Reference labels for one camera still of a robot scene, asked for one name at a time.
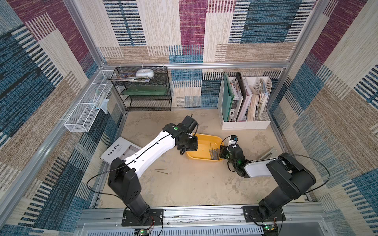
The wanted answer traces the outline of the yellow plastic storage box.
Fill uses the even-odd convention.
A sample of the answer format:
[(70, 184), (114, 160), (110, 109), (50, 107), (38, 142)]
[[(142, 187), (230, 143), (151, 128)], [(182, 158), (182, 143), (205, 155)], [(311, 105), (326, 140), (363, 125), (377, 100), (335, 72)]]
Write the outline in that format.
[(221, 147), (222, 139), (218, 136), (206, 135), (206, 134), (196, 134), (198, 138), (198, 148), (197, 151), (188, 151), (186, 152), (186, 156), (191, 159), (195, 160), (205, 160), (205, 161), (212, 161), (212, 162), (220, 162), (220, 161), (213, 161), (210, 159), (210, 143), (214, 143), (215, 145)]

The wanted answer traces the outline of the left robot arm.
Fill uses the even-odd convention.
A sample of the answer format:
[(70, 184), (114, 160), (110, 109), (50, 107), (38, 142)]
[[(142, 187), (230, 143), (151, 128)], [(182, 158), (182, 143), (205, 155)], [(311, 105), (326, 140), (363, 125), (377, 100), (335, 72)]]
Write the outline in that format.
[(118, 155), (112, 159), (108, 186), (139, 221), (147, 219), (150, 213), (150, 206), (141, 196), (139, 178), (159, 157), (174, 147), (181, 155), (186, 151), (196, 151), (197, 130), (198, 122), (186, 116), (178, 125), (167, 124), (155, 139), (135, 154), (126, 158)]

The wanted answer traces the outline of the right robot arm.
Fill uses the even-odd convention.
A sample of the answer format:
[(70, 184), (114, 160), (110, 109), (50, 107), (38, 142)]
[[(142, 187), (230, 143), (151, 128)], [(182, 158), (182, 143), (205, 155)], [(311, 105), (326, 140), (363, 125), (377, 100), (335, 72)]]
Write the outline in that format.
[(249, 161), (238, 144), (220, 147), (220, 158), (226, 159), (243, 178), (273, 177), (277, 187), (258, 204), (258, 216), (268, 220), (282, 206), (305, 194), (315, 185), (315, 176), (293, 155), (282, 153), (268, 160)]

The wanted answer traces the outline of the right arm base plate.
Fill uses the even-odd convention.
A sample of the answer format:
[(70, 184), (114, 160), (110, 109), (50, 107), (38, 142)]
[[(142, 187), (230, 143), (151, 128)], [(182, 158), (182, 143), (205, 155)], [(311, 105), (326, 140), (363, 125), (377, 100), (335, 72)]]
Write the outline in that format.
[(275, 212), (270, 212), (260, 206), (243, 206), (243, 214), (246, 222), (281, 222), (286, 221), (286, 216), (282, 211), (282, 208)]

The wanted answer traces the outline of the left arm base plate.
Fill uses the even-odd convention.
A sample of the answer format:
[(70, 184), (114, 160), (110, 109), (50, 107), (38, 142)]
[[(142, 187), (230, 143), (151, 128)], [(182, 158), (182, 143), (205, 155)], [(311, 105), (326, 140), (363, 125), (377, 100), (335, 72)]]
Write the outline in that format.
[(122, 226), (123, 227), (133, 227), (133, 226), (161, 226), (163, 223), (164, 209), (153, 208), (148, 209), (141, 216), (137, 216), (129, 208), (125, 209), (123, 212)]

